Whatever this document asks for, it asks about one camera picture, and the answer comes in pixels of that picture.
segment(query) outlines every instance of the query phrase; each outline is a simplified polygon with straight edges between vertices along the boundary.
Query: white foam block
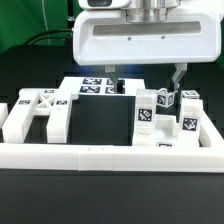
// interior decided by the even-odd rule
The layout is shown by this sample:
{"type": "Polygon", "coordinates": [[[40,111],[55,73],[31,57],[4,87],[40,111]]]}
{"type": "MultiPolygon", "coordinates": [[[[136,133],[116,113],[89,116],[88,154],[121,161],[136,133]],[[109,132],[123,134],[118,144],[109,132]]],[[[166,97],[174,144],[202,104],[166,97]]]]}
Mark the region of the white foam block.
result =
{"type": "Polygon", "coordinates": [[[7,103],[0,103],[0,129],[2,128],[7,117],[8,117],[7,103]]]}
{"type": "Polygon", "coordinates": [[[2,130],[5,143],[23,143],[33,120],[33,108],[39,100],[38,93],[19,97],[2,130]]]}

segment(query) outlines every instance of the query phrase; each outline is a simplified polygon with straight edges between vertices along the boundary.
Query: cable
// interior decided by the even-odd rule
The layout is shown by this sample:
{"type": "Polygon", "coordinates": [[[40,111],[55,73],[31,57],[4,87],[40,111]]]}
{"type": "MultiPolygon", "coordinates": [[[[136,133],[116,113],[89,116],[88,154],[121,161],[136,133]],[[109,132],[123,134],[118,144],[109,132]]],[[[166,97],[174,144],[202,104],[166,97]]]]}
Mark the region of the cable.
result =
{"type": "Polygon", "coordinates": [[[48,22],[47,22],[46,10],[45,10],[45,0],[42,0],[42,13],[44,18],[45,29],[46,31],[48,31],[48,22]]]}
{"type": "Polygon", "coordinates": [[[35,39],[37,39],[37,38],[39,38],[41,36],[48,35],[48,34],[53,34],[53,33],[72,33],[72,29],[59,29],[59,30],[49,30],[49,31],[45,31],[45,32],[42,32],[42,33],[39,33],[37,35],[32,36],[23,45],[28,45],[32,41],[34,41],[35,39]]]}
{"type": "Polygon", "coordinates": [[[35,40],[31,45],[35,45],[37,42],[41,40],[65,40],[65,37],[42,37],[35,40]]]}
{"type": "Polygon", "coordinates": [[[67,0],[67,10],[68,10],[67,26],[68,28],[72,28],[75,22],[73,0],[67,0]]]}

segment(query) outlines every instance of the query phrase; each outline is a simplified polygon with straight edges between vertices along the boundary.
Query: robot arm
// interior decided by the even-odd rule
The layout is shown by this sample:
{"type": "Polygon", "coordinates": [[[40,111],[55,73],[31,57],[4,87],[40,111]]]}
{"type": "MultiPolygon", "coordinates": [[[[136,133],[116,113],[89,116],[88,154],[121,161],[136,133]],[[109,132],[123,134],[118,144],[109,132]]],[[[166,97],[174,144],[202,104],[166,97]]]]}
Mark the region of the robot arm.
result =
{"type": "Polygon", "coordinates": [[[224,0],[79,4],[86,9],[74,27],[74,58],[80,65],[175,63],[171,90],[177,91],[187,63],[212,62],[220,55],[224,0]]]}

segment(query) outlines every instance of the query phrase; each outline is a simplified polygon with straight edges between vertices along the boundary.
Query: white block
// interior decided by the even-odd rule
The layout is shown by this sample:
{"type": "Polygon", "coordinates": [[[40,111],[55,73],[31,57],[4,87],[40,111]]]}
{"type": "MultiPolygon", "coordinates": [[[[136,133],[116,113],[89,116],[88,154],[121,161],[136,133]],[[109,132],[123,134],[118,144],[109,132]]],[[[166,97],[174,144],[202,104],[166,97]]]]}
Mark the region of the white block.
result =
{"type": "Polygon", "coordinates": [[[157,91],[152,89],[138,89],[136,94],[136,105],[156,107],[157,91]]]}
{"type": "Polygon", "coordinates": [[[181,98],[199,99],[200,95],[195,90],[183,90],[181,91],[181,98]]]}
{"type": "Polygon", "coordinates": [[[175,93],[168,93],[167,89],[162,88],[158,91],[157,105],[161,107],[170,107],[174,104],[175,93]]]}
{"type": "Polygon", "coordinates": [[[138,89],[135,100],[135,134],[153,135],[155,129],[156,100],[156,90],[138,89]]]}
{"type": "Polygon", "coordinates": [[[49,144],[0,144],[0,168],[78,170],[78,148],[49,144]]]}
{"type": "Polygon", "coordinates": [[[180,117],[201,118],[202,111],[202,100],[182,99],[180,117]]]}
{"type": "Polygon", "coordinates": [[[203,111],[199,140],[203,147],[219,147],[223,149],[224,141],[207,114],[203,111]]]}
{"type": "Polygon", "coordinates": [[[71,108],[71,93],[66,91],[59,91],[47,124],[48,143],[66,143],[71,108]]]}
{"type": "Polygon", "coordinates": [[[38,100],[38,93],[22,95],[18,99],[2,127],[5,143],[24,142],[33,120],[32,111],[38,100]]]}
{"type": "Polygon", "coordinates": [[[0,103],[0,129],[2,128],[7,117],[8,117],[7,103],[0,103]]]}
{"type": "Polygon", "coordinates": [[[179,132],[176,116],[156,115],[155,139],[158,147],[174,147],[179,132]]]}

